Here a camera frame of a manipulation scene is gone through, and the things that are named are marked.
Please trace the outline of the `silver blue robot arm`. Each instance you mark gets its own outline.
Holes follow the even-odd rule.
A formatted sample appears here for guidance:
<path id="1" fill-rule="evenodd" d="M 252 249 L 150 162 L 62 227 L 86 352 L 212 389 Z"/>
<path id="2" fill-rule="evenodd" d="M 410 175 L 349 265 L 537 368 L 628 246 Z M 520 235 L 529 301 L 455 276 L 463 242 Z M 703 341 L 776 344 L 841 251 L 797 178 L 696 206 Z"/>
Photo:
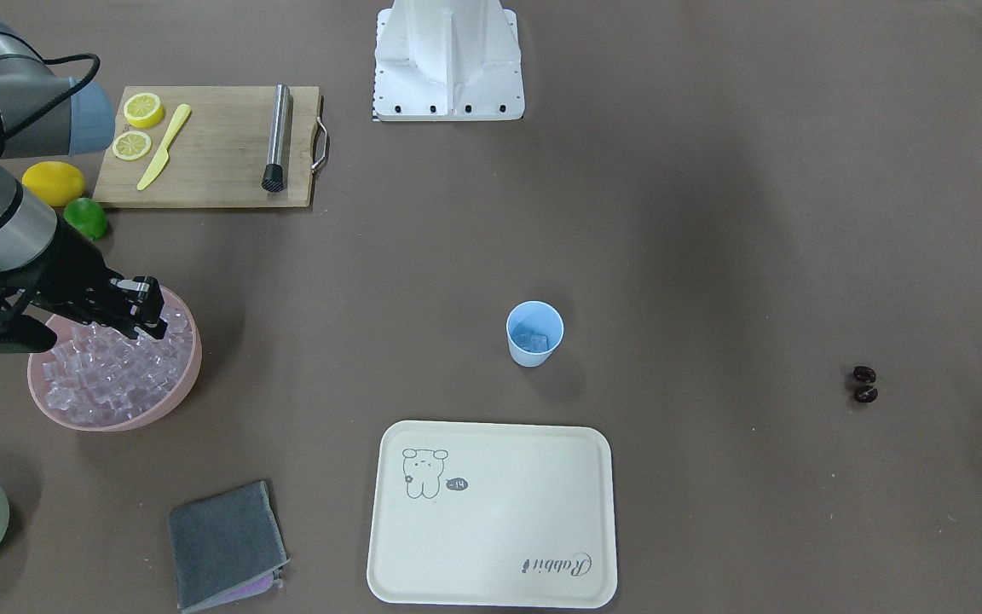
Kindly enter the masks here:
<path id="1" fill-rule="evenodd" d="M 40 55 L 0 17 L 0 354 L 36 354 L 57 334 L 36 306 L 128 339 L 161 339 L 164 296 L 152 276 L 110 269 L 92 240 L 27 188 L 3 160 L 90 154 L 112 144 L 113 106 L 95 81 L 93 52 Z"/>

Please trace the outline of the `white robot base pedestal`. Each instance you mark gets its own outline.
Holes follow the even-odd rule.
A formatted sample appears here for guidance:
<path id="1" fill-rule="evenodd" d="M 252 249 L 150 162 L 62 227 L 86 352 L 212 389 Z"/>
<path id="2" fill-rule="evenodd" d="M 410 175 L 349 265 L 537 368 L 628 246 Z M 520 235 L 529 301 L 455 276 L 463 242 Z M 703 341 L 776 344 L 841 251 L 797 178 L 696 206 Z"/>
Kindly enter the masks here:
<path id="1" fill-rule="evenodd" d="M 523 117 L 517 15 L 499 1 L 395 1 L 375 27 L 374 120 Z"/>

